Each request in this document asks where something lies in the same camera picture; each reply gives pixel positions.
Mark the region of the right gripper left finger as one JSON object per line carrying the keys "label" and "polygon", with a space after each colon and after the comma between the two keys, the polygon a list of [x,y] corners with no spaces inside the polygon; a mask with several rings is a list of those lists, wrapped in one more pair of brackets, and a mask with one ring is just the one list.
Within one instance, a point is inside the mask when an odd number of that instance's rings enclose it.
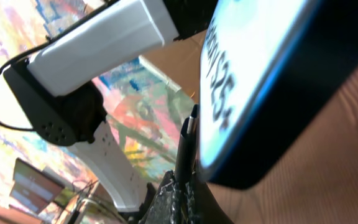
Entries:
{"label": "right gripper left finger", "polygon": [[174,171],[166,172],[149,209],[138,224],[180,224],[181,195]]}

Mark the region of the blue screen Galaxy smartphone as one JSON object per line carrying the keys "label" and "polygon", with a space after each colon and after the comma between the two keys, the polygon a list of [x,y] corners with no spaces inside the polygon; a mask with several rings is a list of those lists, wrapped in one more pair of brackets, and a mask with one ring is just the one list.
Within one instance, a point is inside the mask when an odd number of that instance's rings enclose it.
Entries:
{"label": "blue screen Galaxy smartphone", "polygon": [[200,59],[200,178],[260,182],[358,66],[358,0],[219,1]]}

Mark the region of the brown shelf in background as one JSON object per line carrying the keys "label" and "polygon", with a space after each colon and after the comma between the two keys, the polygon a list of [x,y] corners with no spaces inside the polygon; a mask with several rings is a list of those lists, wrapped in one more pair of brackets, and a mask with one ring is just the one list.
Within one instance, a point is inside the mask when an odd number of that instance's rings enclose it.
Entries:
{"label": "brown shelf in background", "polygon": [[65,188],[61,182],[19,157],[15,160],[12,179],[14,185],[9,196],[36,214],[53,202]]}

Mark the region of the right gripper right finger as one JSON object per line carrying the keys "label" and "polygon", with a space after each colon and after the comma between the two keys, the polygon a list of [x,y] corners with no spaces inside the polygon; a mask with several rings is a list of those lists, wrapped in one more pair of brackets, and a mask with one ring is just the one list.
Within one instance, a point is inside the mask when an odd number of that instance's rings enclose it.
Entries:
{"label": "right gripper right finger", "polygon": [[196,174],[185,184],[185,205],[190,224],[233,224]]}

